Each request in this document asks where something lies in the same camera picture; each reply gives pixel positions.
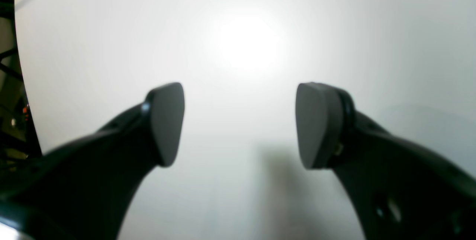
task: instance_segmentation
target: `white surface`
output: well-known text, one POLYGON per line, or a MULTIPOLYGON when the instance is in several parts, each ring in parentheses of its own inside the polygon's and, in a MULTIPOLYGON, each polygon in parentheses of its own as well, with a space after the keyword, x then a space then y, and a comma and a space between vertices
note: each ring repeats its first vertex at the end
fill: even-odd
MULTIPOLYGON (((347 89, 360 111, 391 132, 476 175, 475 0, 15 4, 43 150, 94 132, 155 86, 184 85, 176 163, 144 180, 120 239, 362 239, 333 174, 300 165, 294 121, 300 82, 347 89), (247 16, 246 10, 281 42, 262 43, 277 51, 243 61, 251 69, 226 54, 236 49, 224 52, 223 42, 213 47, 211 39, 221 20, 247 16)), ((242 57, 263 50, 243 39, 246 32, 235 34, 242 57)))

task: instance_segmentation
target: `white wall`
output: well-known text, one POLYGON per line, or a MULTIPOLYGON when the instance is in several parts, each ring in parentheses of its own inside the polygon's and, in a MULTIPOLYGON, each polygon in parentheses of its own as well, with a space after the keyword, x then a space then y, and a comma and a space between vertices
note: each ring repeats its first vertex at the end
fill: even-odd
POLYGON ((332 172, 299 162, 300 82, 347 89, 385 128, 476 175, 476 0, 15 4, 43 150, 95 131, 155 86, 184 85, 176 163, 144 180, 120 239, 362 239, 332 172), (277 27, 270 70, 216 55, 210 31, 233 10, 277 27))

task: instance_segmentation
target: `white backdrop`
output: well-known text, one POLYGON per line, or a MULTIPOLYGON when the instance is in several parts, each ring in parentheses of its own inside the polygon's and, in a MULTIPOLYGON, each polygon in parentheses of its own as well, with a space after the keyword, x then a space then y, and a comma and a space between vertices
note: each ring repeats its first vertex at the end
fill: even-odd
POLYGON ((385 128, 476 176, 476 0, 16 0, 15 11, 46 152, 155 86, 184 86, 177 160, 144 180, 122 240, 363 239, 332 172, 300 164, 300 82, 347 89, 385 128))

